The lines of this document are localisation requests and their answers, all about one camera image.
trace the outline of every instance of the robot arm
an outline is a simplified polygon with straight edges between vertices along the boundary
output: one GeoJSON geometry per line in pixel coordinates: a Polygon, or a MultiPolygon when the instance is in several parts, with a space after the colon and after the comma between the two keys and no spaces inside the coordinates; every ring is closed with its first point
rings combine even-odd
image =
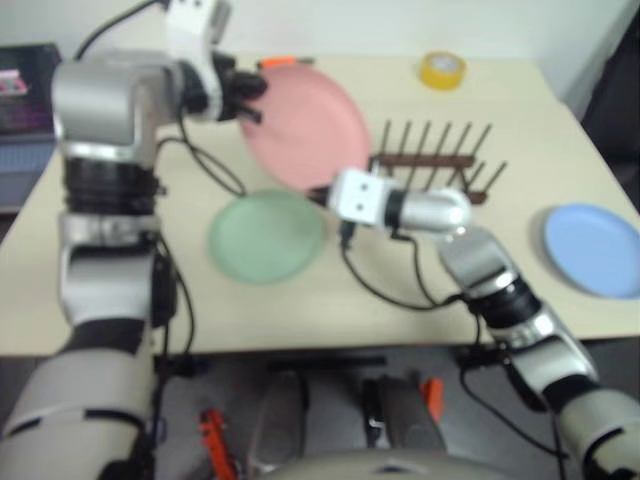
{"type": "Polygon", "coordinates": [[[393,180],[357,170],[315,193],[343,220],[426,233],[469,310],[484,318],[503,349],[525,402],[557,415],[585,477],[630,479],[640,472],[640,404],[599,384],[582,344],[536,297],[495,237],[471,224],[464,196],[448,189],[406,193],[393,180]]]}
{"type": "Polygon", "coordinates": [[[156,130],[182,114],[259,120],[242,101],[266,88],[213,51],[228,17],[214,6],[171,3],[175,57],[112,52],[56,72],[67,205],[59,219],[59,290],[72,332],[32,375],[4,426],[2,479],[153,476],[151,331],[174,315],[177,296],[176,272],[157,247],[156,130]]]}

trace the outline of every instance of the green plate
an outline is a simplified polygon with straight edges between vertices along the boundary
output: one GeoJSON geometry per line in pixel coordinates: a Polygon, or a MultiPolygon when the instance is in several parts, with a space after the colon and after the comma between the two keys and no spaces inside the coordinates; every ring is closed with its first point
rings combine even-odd
{"type": "Polygon", "coordinates": [[[304,269],[324,240],[322,216],[305,197],[266,190],[222,210],[213,220],[207,243],[211,259],[226,275],[266,284],[304,269]]]}

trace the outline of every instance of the white wall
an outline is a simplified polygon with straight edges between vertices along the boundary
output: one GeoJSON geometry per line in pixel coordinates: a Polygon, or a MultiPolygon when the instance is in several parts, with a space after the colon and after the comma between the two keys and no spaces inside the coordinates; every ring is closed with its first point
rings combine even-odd
{"type": "MultiPolygon", "coordinates": [[[[55,41],[70,56],[97,24],[137,0],[0,0],[0,44],[55,41]]],[[[604,62],[640,0],[232,0],[223,48],[294,54],[535,59],[581,116],[604,62]]],[[[159,48],[160,9],[109,33],[96,49],[159,48]]]]}

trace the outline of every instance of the plate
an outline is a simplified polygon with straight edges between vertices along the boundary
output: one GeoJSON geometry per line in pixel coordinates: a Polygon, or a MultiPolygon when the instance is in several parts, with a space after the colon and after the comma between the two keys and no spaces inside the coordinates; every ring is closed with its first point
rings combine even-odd
{"type": "Polygon", "coordinates": [[[306,192],[347,167],[367,168],[371,145],[360,111],[337,83],[313,67],[265,68],[269,87],[250,102],[262,123],[242,120],[254,156],[284,185],[306,192]]]}
{"type": "Polygon", "coordinates": [[[544,228],[547,252],[584,290],[611,298],[640,298],[640,233],[594,205],[555,209],[544,228]]]}
{"type": "Polygon", "coordinates": [[[301,272],[325,241],[322,216],[302,195],[265,190],[234,200],[213,220],[209,256],[228,277],[253,284],[301,272]]]}

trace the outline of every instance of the red object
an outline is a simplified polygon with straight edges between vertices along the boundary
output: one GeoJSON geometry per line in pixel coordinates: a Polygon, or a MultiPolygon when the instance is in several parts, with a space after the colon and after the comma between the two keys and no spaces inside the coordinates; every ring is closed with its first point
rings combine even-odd
{"type": "Polygon", "coordinates": [[[202,443],[207,448],[211,466],[218,480],[236,480],[236,472],[231,462],[227,444],[222,436],[224,419],[216,410],[205,410],[200,417],[202,443]]]}
{"type": "Polygon", "coordinates": [[[422,384],[420,392],[431,417],[439,423],[444,412],[444,383],[439,378],[431,378],[422,384]]]}

